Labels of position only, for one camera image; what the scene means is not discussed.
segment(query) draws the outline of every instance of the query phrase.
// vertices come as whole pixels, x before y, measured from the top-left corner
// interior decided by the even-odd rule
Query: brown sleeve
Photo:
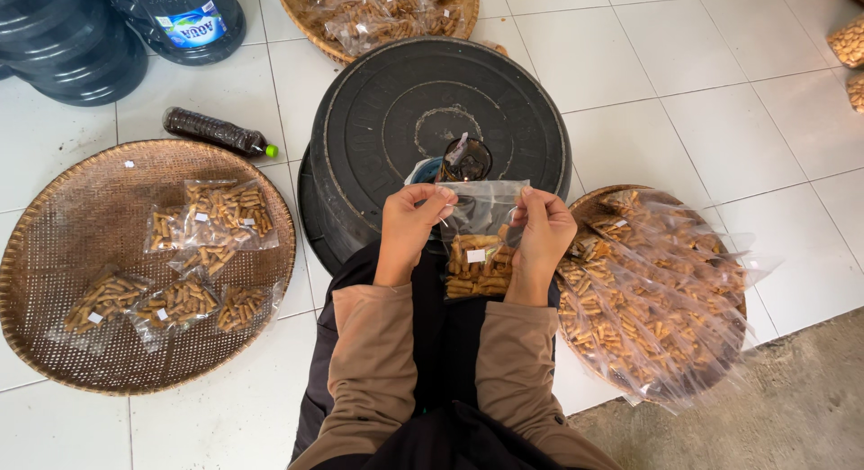
[[[552,396],[555,309],[489,301],[477,353],[481,411],[520,434],[561,466],[621,470],[608,455],[569,428]]]
[[[333,291],[339,341],[330,359],[333,412],[289,470],[343,454],[375,453],[414,411],[411,285]]]

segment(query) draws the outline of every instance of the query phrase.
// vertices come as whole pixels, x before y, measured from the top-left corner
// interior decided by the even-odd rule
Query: concrete floor
[[[619,398],[569,423],[627,470],[864,467],[864,308],[757,350],[746,393],[680,416]]]

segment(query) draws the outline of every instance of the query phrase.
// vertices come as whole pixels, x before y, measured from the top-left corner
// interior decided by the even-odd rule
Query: overturned black bucket
[[[298,199],[308,243],[331,274],[380,238],[384,200],[416,163],[464,132],[491,151],[488,179],[529,179],[567,195],[572,161],[561,114],[508,57],[469,41],[417,37],[340,73],[318,107]]]

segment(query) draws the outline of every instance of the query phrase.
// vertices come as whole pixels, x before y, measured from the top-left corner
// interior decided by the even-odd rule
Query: round woven tray
[[[320,30],[313,27],[306,19],[302,10],[302,3],[307,0],[279,0],[282,2],[283,8],[288,13],[291,21],[308,36],[315,46],[321,49],[326,56],[330,57],[334,62],[347,66],[354,61],[356,57],[352,57],[345,53],[338,41],[324,40]],[[460,4],[465,13],[465,30],[461,34],[454,34],[453,38],[461,38],[467,40],[474,30],[474,25],[477,23],[477,14],[481,11],[480,0],[441,0],[442,4]]]
[[[184,179],[258,179],[279,246],[241,251],[216,281],[285,287],[294,268],[295,230],[282,196],[248,161],[182,140],[126,143],[81,161],[27,207],[0,265],[0,325],[12,351],[63,385],[113,396],[150,394],[185,384],[241,353],[264,329],[217,334],[213,317],[147,354],[132,323],[95,356],[45,338],[106,264],[148,277],[162,288],[179,275],[167,265],[176,251],[143,254],[152,204],[178,206]]]
[[[590,219],[594,215],[614,214],[615,213],[608,206],[604,206],[604,205],[600,204],[599,203],[600,198],[602,198],[604,195],[607,195],[609,193],[620,192],[621,190],[632,190],[632,189],[650,189],[650,190],[653,190],[653,188],[651,188],[651,187],[644,187],[642,185],[612,185],[610,187],[598,188],[597,190],[594,190],[593,192],[586,193],[585,195],[582,195],[576,202],[573,203],[572,206],[570,206],[570,213],[573,215],[573,219],[576,220],[576,223],[579,226],[579,232],[580,233],[585,232],[585,230],[590,229],[590,227],[588,227],[585,224],[585,219]],[[657,197],[654,200],[661,202],[661,203],[664,203],[664,204],[674,205],[674,206],[680,206],[683,203],[681,200],[677,200],[675,197],[672,197],[668,193],[660,191],[660,190],[657,190]],[[699,215],[697,215],[695,212],[693,213],[693,219],[697,220],[700,224],[706,224],[705,220],[702,217],[700,217]],[[722,243],[720,243],[720,252],[724,253],[724,254],[729,252],[726,249],[726,246],[723,245]],[[736,307],[736,308],[738,308],[738,311],[741,312],[741,314],[744,315],[745,318],[747,317],[747,304],[745,303],[743,295],[741,296],[740,305],[738,305],[738,307]],[[573,342],[570,340],[570,338],[568,336],[566,336],[566,333],[567,333],[566,328],[564,327],[563,323],[561,323],[560,319],[559,319],[558,323],[559,323],[558,327],[561,329],[562,338],[564,339],[565,342],[567,342],[567,346],[570,347],[570,350],[573,351],[573,354],[576,354],[577,357],[581,358],[582,355],[580,354],[579,350],[576,349],[576,347],[573,345]],[[745,330],[746,330],[745,327],[740,327],[741,341],[742,342],[744,340]],[[638,396],[638,397],[642,398],[641,395],[634,394],[633,389],[630,386],[630,384],[623,377],[619,376],[617,373],[610,372],[609,373],[610,377],[604,377],[594,367],[594,365],[590,361],[586,361],[585,366],[589,367],[589,369],[591,369],[600,378],[606,380],[607,382],[609,382],[611,385],[617,387],[618,389],[621,389],[623,392],[631,394],[632,396]],[[703,382],[706,384],[707,387],[711,387],[713,385],[716,385],[720,380],[722,380],[722,378],[723,378],[723,374],[714,373],[714,374],[711,374],[710,377],[704,378]],[[655,398],[649,398],[648,400],[653,402],[653,403],[670,403],[670,402],[673,402],[671,398],[664,398],[664,395],[662,395],[662,394],[657,395]]]

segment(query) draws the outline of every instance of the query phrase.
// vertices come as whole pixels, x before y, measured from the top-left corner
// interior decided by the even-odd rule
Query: dark liquid bottle
[[[210,143],[240,156],[268,155],[275,158],[279,154],[279,147],[267,144],[260,131],[240,128],[231,122],[179,107],[167,108],[162,116],[162,126],[175,136]]]
[[[491,153],[481,142],[462,137],[447,146],[441,159],[436,182],[479,181],[486,179],[491,171]]]
[[[132,92],[147,56],[106,0],[0,0],[0,64],[51,99],[97,106]]]
[[[157,54],[182,66],[228,58],[243,43],[237,0],[110,0]]]

